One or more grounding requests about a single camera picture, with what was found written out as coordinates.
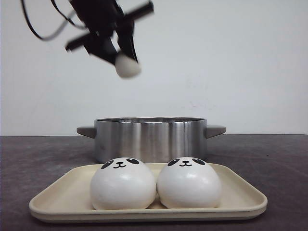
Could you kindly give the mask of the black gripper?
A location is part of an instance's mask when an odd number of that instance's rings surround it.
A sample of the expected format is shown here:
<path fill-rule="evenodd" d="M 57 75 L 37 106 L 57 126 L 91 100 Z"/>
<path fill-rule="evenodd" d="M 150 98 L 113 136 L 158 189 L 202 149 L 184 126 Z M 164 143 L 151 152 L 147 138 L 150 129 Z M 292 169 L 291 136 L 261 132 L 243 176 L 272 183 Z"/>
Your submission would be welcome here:
<path fill-rule="evenodd" d="M 151 1 L 128 13 L 123 12 L 115 0 L 71 0 L 70 4 L 89 32 L 69 41 L 65 46 L 67 51 L 85 45 L 88 54 L 115 65 L 118 52 L 111 36 L 116 32 L 121 51 L 138 63 L 133 40 L 134 24 L 137 19 L 154 11 Z"/>

